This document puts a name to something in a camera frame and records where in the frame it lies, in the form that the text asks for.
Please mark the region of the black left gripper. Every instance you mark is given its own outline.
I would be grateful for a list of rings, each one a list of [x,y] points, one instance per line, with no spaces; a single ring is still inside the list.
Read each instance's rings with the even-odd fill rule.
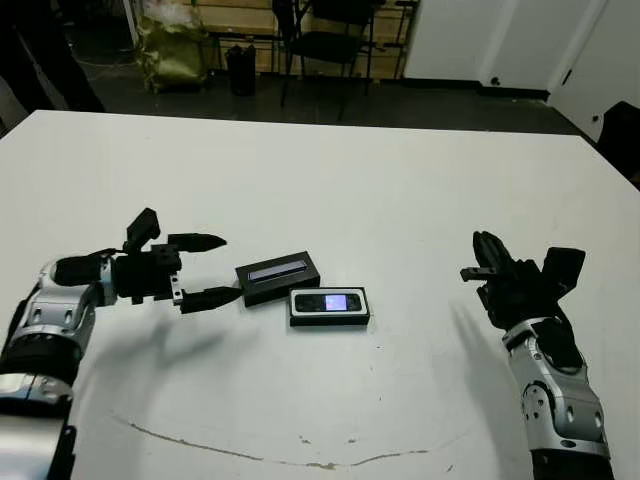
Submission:
[[[213,234],[169,234],[168,244],[152,245],[149,251],[118,256],[113,266],[115,293],[130,298],[134,305],[146,297],[155,301],[171,299],[180,304],[182,314],[214,310],[239,298],[239,289],[214,287],[200,292],[181,291],[178,272],[182,269],[179,251],[198,253],[223,247],[226,240]]]

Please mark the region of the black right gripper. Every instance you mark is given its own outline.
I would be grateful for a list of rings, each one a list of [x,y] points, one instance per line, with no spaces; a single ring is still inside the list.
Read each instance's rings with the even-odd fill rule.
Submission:
[[[533,260],[514,261],[502,240],[486,231],[475,231],[472,245],[478,266],[463,268],[461,278],[482,282],[476,292],[494,327],[513,328],[559,315],[557,301]]]

